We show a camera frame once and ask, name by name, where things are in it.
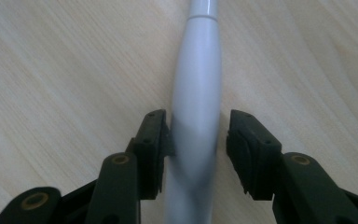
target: white cylindrical object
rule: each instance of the white cylindrical object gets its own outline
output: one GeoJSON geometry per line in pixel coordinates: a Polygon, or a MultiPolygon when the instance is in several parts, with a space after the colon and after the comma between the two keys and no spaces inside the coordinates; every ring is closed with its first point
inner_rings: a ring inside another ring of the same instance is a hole
{"type": "Polygon", "coordinates": [[[193,0],[172,99],[165,224],[209,224],[220,117],[221,50],[215,0],[193,0]]]}

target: wood grain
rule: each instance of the wood grain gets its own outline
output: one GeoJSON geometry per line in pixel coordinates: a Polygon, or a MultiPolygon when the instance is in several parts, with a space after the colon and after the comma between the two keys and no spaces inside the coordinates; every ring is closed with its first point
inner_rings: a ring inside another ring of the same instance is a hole
{"type": "MultiPolygon", "coordinates": [[[[314,157],[358,194],[358,1],[219,2],[221,134],[213,223],[275,223],[225,153],[232,108],[283,151],[314,157]]],[[[143,116],[170,112],[189,1],[0,1],[0,211],[37,186],[66,194],[123,151],[143,116]]],[[[143,202],[162,223],[164,194],[143,202]]]]}

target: light wood tabletop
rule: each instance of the light wood tabletop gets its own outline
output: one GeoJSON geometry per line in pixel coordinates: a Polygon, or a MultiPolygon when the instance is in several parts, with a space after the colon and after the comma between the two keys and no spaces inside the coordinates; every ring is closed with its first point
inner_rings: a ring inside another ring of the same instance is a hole
{"type": "MultiPolygon", "coordinates": [[[[189,1],[0,1],[0,212],[18,194],[97,178],[144,115],[170,117],[189,1]]],[[[223,60],[213,223],[275,223],[227,157],[231,109],[283,152],[315,158],[358,194],[358,0],[219,2],[223,60]]],[[[164,193],[142,202],[162,223],[164,193]]]]}

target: wooden table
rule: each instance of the wooden table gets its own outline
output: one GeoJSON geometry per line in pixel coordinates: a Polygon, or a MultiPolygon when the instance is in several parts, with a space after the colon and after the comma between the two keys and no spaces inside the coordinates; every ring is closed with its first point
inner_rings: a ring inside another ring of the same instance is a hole
{"type": "MultiPolygon", "coordinates": [[[[189,1],[0,1],[0,211],[37,186],[66,194],[170,113],[189,1]]],[[[227,0],[213,223],[275,223],[225,152],[232,108],[358,194],[358,1],[227,0]]],[[[162,223],[164,194],[142,202],[162,223]]]]}

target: brass screw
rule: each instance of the brass screw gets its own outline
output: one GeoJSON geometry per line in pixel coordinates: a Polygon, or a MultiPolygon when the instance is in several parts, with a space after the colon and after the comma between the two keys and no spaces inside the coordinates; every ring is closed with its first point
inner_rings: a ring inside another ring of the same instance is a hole
{"type": "Polygon", "coordinates": [[[112,159],[113,163],[115,163],[117,165],[127,163],[129,160],[130,160],[130,157],[128,157],[126,155],[118,155],[112,159]]]}
{"type": "Polygon", "coordinates": [[[298,164],[301,164],[301,165],[309,165],[310,164],[310,160],[308,160],[308,158],[305,158],[303,156],[292,156],[292,161],[295,161],[297,162],[298,164]]]}
{"type": "Polygon", "coordinates": [[[33,210],[36,209],[48,201],[48,194],[45,192],[37,192],[33,195],[26,197],[22,203],[21,208],[23,210],[33,210]]]}

